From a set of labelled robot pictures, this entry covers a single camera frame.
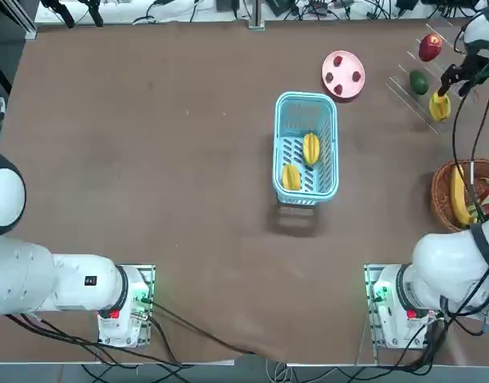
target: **red apple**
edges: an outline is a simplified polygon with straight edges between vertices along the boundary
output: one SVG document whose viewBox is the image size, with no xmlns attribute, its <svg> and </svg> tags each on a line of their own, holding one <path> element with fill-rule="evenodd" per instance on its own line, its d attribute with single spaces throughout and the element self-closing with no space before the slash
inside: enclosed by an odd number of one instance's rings
<svg viewBox="0 0 489 383">
<path fill-rule="evenodd" d="M 421 61 L 430 61 L 436 58 L 443 48 L 443 41 L 438 34 L 428 34 L 420 43 L 418 56 Z"/>
</svg>

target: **pink plate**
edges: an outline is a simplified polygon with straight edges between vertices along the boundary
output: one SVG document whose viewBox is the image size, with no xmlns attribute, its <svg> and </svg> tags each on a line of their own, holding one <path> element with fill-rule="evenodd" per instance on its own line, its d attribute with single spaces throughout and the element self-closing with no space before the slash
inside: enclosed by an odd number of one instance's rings
<svg viewBox="0 0 489 383">
<path fill-rule="evenodd" d="M 334 60 L 341 57 L 341 63 L 335 66 Z M 354 72 L 358 72 L 357 81 L 353 79 Z M 328 73 L 333 75 L 331 81 L 328 81 Z M 325 58 L 322 65 L 322 81 L 329 92 L 342 100 L 352 99 L 357 96 L 365 86 L 365 69 L 361 61 L 352 53 L 345 50 L 335 50 Z M 341 86 L 341 94 L 334 90 L 337 85 Z"/>
</svg>

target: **blue plastic basket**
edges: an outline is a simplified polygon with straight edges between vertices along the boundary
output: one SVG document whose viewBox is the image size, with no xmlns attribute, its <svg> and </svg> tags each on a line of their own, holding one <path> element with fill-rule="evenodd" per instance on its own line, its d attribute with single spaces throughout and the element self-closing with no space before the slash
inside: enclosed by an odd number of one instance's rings
<svg viewBox="0 0 489 383">
<path fill-rule="evenodd" d="M 310 167 L 302 156 L 305 134 L 317 135 L 321 154 Z M 338 189 L 337 107 L 324 94 L 286 92 L 276 101 L 274 112 L 273 185 L 282 203 L 315 205 L 329 201 Z M 301 173 L 301 190 L 282 186 L 282 171 L 293 164 Z"/>
</svg>

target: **banana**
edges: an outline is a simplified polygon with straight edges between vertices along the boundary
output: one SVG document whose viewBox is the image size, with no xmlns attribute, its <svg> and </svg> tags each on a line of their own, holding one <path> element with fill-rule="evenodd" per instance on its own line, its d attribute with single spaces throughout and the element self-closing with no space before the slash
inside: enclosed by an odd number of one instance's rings
<svg viewBox="0 0 489 383">
<path fill-rule="evenodd" d="M 301 190 L 301 174 L 292 164 L 287 164 L 283 168 L 282 184 L 286 190 Z"/>
<path fill-rule="evenodd" d="M 463 174 L 462 166 L 459 165 L 459 168 Z M 476 218 L 471 217 L 469 211 L 467 211 L 466 201 L 464 200 L 464 181 L 462 180 L 456 165 L 454 165 L 452 169 L 452 186 L 450 194 L 452 197 L 453 214 L 455 214 L 455 217 L 459 222 L 465 227 L 472 223 L 476 223 Z"/>
<path fill-rule="evenodd" d="M 305 157 L 305 162 L 309 166 L 313 166 L 321 154 L 321 145 L 318 137 L 313 133 L 308 133 L 302 140 L 302 155 Z"/>
</svg>

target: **fruit rack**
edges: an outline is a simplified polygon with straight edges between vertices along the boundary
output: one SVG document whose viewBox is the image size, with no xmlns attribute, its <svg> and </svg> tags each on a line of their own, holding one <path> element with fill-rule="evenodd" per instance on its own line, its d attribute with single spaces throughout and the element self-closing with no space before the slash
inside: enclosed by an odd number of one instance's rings
<svg viewBox="0 0 489 383">
<path fill-rule="evenodd" d="M 459 65 L 463 60 L 463 56 L 453 51 L 453 42 L 458 32 L 459 27 L 452 25 L 446 19 L 426 24 L 424 35 L 416 39 L 408 47 L 404 58 L 398 63 L 392 72 L 392 76 L 386 82 L 386 86 L 391 90 L 392 94 L 420 118 L 420 123 L 425 128 L 430 128 L 436 133 L 446 132 L 451 129 L 453 116 L 461 100 L 457 93 L 461 85 L 453 85 L 447 92 L 451 105 L 449 118 L 437 121 L 432 117 L 429 103 L 433 93 L 437 92 L 441 85 L 441 75 L 450 64 Z M 419 49 L 422 39 L 429 34 L 439 36 L 442 41 L 442 50 L 436 58 L 425 62 L 420 59 Z M 419 94 L 413 89 L 413 71 L 427 80 L 428 89 L 426 93 Z"/>
</svg>

